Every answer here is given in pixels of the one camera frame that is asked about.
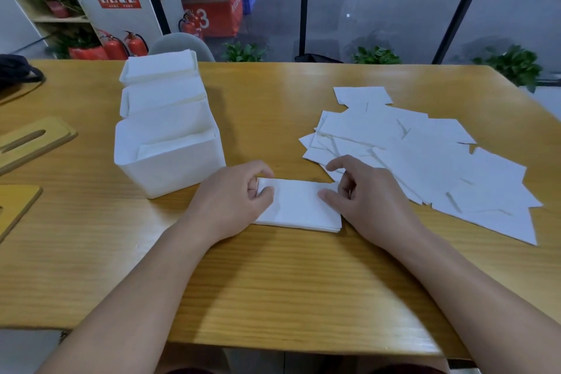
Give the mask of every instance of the shelf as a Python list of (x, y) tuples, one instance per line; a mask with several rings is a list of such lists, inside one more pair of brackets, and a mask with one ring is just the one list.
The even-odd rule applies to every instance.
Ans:
[(69, 16), (68, 18), (57, 18), (53, 15), (39, 15), (32, 18), (34, 23), (89, 23), (88, 18), (83, 16)]

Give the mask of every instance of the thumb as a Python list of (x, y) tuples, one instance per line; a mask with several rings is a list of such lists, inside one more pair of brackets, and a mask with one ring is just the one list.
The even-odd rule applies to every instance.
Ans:
[(275, 189), (272, 186), (266, 186), (259, 195), (251, 201), (251, 203), (255, 205), (259, 215), (261, 215), (267, 207), (273, 204), (274, 195)]
[(336, 212), (341, 213), (343, 216), (345, 216), (345, 213), (349, 209), (349, 204), (351, 203), (348, 198), (345, 198), (331, 189), (320, 189), (318, 197), (321, 198), (321, 200), (329, 207), (333, 208)]

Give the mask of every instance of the hand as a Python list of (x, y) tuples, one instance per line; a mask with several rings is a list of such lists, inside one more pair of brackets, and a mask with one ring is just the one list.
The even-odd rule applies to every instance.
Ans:
[(393, 253), (426, 231), (388, 169), (375, 169), (350, 155), (333, 159), (325, 168), (346, 171), (338, 192), (322, 189), (318, 196), (371, 243)]
[(205, 238), (209, 245), (242, 232), (273, 202), (272, 186), (257, 195), (258, 174), (274, 176), (270, 167), (259, 160), (222, 167), (201, 182), (176, 226), (189, 223), (195, 233), (201, 230), (208, 234)]

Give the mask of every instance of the person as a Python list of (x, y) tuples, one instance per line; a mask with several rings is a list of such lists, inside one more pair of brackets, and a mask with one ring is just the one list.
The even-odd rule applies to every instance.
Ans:
[[(561, 326), (426, 229), (388, 170), (350, 156), (335, 158), (326, 168), (346, 171), (337, 193), (324, 189), (319, 197), (417, 277), (482, 373), (560, 372)], [(223, 167), (204, 180), (185, 213), (37, 372), (165, 372), (158, 361), (195, 267), (212, 245), (242, 232), (273, 201), (270, 187), (257, 195), (258, 175), (273, 177), (273, 172), (263, 161), (251, 161)], [(386, 366), (377, 372), (436, 372), (428, 365)]]

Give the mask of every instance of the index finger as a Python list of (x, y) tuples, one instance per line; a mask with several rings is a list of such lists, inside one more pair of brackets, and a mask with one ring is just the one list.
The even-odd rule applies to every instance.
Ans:
[(330, 172), (337, 169), (345, 169), (354, 178), (356, 178), (362, 165), (365, 164), (358, 158), (354, 158), (351, 155), (344, 155), (341, 157), (333, 158), (333, 160), (326, 164), (325, 168)]
[(275, 173), (273, 173), (272, 169), (266, 165), (263, 160), (253, 160), (239, 165), (239, 167), (242, 167), (248, 180), (257, 175), (262, 175), (266, 178), (275, 177)]

